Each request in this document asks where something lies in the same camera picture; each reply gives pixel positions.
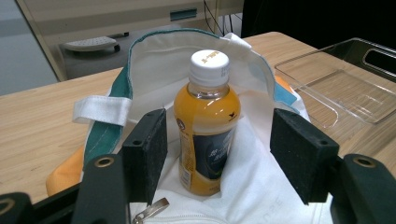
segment dark blue label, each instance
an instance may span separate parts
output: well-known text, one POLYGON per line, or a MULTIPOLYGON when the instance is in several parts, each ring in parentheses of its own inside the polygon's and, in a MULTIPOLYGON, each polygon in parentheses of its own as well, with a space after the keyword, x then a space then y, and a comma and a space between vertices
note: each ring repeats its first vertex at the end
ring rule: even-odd
POLYGON ((195 169, 209 179, 220 178, 232 138, 233 130, 214 135, 194 135, 195 169))

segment plastic bottle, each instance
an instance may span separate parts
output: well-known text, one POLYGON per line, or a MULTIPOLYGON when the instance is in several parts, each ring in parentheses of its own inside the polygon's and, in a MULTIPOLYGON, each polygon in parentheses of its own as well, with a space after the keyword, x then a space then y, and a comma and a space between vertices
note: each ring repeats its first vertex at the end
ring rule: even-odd
POLYGON ((240 114, 237 94, 228 85, 230 62, 205 49, 191 56, 190 82, 174 102, 180 130, 179 177, 198 195, 219 192, 220 177, 240 114))

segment white bottle cap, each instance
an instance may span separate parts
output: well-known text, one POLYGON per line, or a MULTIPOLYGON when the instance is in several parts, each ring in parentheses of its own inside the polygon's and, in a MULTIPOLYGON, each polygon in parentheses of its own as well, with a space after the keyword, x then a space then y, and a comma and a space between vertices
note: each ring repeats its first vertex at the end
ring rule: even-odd
POLYGON ((228 82, 230 60, 224 53, 204 49, 191 56, 190 82, 205 86, 217 87, 228 82))

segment zipper pull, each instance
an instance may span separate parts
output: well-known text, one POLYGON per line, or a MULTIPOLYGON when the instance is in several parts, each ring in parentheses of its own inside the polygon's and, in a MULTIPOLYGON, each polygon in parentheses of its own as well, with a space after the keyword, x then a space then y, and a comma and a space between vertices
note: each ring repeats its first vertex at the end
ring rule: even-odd
POLYGON ((143 221, 149 217, 154 217, 155 215, 161 213, 167 206, 169 206, 168 200, 162 198, 151 206, 147 207, 143 212, 137 214, 132 220, 133 224, 143 224, 143 221))

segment white bag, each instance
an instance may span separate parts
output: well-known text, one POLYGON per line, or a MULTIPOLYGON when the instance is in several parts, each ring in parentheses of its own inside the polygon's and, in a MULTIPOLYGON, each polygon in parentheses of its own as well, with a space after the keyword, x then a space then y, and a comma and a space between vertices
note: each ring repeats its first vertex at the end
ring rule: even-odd
MULTIPOLYGON (((170 205, 145 223, 332 223, 330 200, 304 205, 270 153, 274 107, 308 116, 300 96, 275 82, 267 61, 247 42, 234 34, 218 37, 195 29, 158 31, 136 40, 107 96, 89 96, 75 104, 74 120, 90 122, 84 161, 117 153, 140 118, 163 107, 168 155, 154 202, 165 197, 170 205), (189 193, 178 180, 180 148, 172 107, 188 82, 190 57, 200 49, 228 55, 230 85, 242 105, 221 190, 210 197, 189 193)), ((131 203, 132 215, 145 206, 131 203)))

